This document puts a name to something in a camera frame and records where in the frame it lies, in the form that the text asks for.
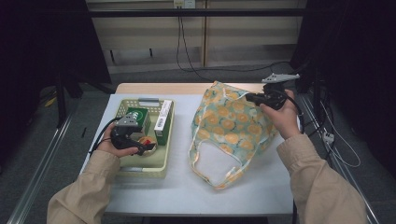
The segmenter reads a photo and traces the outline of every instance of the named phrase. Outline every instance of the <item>hand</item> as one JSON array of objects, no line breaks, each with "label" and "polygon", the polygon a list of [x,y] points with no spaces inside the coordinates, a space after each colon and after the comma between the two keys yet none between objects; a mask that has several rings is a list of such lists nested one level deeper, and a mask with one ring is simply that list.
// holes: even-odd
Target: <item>hand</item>
[{"label": "hand", "polygon": [[110,134],[111,130],[115,127],[114,123],[108,125],[107,129],[105,130],[102,138],[102,143],[99,144],[97,150],[102,150],[109,152],[117,157],[124,157],[133,155],[137,152],[137,147],[128,147],[125,149],[116,149],[113,144],[111,143]]},{"label": "hand", "polygon": [[[292,91],[286,90],[286,94],[294,99]],[[279,110],[274,110],[265,104],[260,104],[260,108],[272,120],[275,127],[279,130],[280,135],[285,140],[296,134],[300,134],[297,124],[297,109],[290,100],[287,100]]]}]

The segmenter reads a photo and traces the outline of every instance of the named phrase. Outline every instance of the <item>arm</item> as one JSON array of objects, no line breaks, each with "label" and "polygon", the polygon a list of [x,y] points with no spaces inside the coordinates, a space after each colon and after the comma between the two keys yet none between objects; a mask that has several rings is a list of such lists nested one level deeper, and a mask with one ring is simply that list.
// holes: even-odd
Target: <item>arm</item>
[{"label": "arm", "polygon": [[103,141],[92,153],[76,182],[57,192],[49,201],[47,223],[100,223],[109,202],[111,183],[120,169],[119,157],[137,152],[117,150],[109,140],[110,125]]},{"label": "arm", "polygon": [[296,108],[287,101],[274,110],[260,105],[286,139],[277,152],[290,173],[290,187],[302,223],[366,223],[359,193],[322,160],[305,134],[300,134]]}]

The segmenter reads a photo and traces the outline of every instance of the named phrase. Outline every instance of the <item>barcode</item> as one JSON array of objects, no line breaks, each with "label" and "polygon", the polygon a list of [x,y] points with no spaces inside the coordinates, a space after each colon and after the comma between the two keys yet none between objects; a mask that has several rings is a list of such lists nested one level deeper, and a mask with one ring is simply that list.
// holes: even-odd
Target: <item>barcode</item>
[{"label": "barcode", "polygon": [[157,127],[162,127],[163,126],[163,119],[160,119],[159,121],[158,121],[158,126]]}]

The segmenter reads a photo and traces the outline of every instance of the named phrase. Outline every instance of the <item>power strip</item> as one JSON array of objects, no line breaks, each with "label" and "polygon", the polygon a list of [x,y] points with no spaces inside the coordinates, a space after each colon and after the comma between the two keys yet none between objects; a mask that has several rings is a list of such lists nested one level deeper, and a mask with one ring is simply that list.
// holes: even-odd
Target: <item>power strip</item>
[{"label": "power strip", "polygon": [[323,140],[329,144],[331,144],[334,141],[334,134],[324,132],[323,133]]},{"label": "power strip", "polygon": [[174,0],[174,8],[195,8],[195,0]]},{"label": "power strip", "polygon": [[184,8],[184,0],[174,0],[174,8]]}]

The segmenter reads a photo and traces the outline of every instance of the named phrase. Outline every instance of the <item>patterned bag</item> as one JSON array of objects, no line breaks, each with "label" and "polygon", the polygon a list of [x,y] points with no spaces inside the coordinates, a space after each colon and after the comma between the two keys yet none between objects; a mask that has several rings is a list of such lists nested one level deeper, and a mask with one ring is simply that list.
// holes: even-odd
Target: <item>patterned bag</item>
[{"label": "patterned bag", "polygon": [[[216,189],[241,177],[257,151],[264,150],[276,134],[276,128],[261,109],[246,100],[248,91],[215,82],[207,89],[191,124],[192,143],[189,151],[192,170]],[[212,143],[240,166],[232,168],[220,184],[197,170],[203,142]]]}]

